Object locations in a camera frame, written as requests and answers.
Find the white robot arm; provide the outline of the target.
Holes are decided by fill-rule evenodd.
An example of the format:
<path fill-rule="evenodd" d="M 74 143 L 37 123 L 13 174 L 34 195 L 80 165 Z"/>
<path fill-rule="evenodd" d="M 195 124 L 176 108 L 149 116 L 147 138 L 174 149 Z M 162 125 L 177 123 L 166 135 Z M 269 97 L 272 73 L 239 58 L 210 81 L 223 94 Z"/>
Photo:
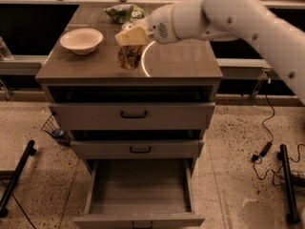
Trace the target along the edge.
<path fill-rule="evenodd" d="M 305 103 L 305 32 L 259 0 L 186 0 L 154 10 L 115 36 L 121 46 L 186 39 L 246 41 Z"/>

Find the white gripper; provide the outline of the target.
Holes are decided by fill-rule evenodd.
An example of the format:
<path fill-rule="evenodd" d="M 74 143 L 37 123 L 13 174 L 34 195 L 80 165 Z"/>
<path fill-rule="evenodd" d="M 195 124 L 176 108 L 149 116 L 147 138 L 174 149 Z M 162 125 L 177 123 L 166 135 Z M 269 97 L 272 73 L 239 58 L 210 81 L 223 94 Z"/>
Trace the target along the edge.
<path fill-rule="evenodd" d="M 152 37 L 160 44 L 170 44 L 178 41 L 173 26 L 174 4 L 166 5 L 154 10 L 146 19 L 126 22 L 120 33 L 115 36 L 120 46 L 145 45 Z"/>

